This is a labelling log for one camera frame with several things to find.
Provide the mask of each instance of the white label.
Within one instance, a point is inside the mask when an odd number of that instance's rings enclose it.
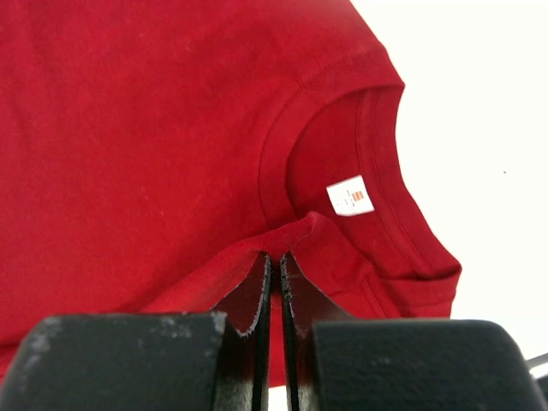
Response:
[[[327,195],[338,216],[355,216],[374,210],[361,176],[329,186]]]

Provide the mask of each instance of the white background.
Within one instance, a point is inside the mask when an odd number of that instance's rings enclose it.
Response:
[[[406,83],[402,173],[462,263],[452,317],[548,352],[548,0],[353,3]]]

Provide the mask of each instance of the clothing tag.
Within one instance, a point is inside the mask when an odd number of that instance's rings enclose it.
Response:
[[[361,176],[329,186],[327,195],[338,216],[355,216],[374,210]]]

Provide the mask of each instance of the orange logo on tag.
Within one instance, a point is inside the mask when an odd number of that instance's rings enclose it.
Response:
[[[361,200],[363,199],[363,194],[361,193],[361,191],[356,191],[355,193],[352,193],[352,198],[354,199],[354,201]]]

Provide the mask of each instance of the red t-shirt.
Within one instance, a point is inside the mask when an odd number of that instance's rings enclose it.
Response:
[[[448,316],[460,266],[402,181],[402,89],[347,0],[4,2],[0,376],[46,316],[207,310],[258,250],[357,317]],[[326,187],[354,176],[374,211],[339,216]]]

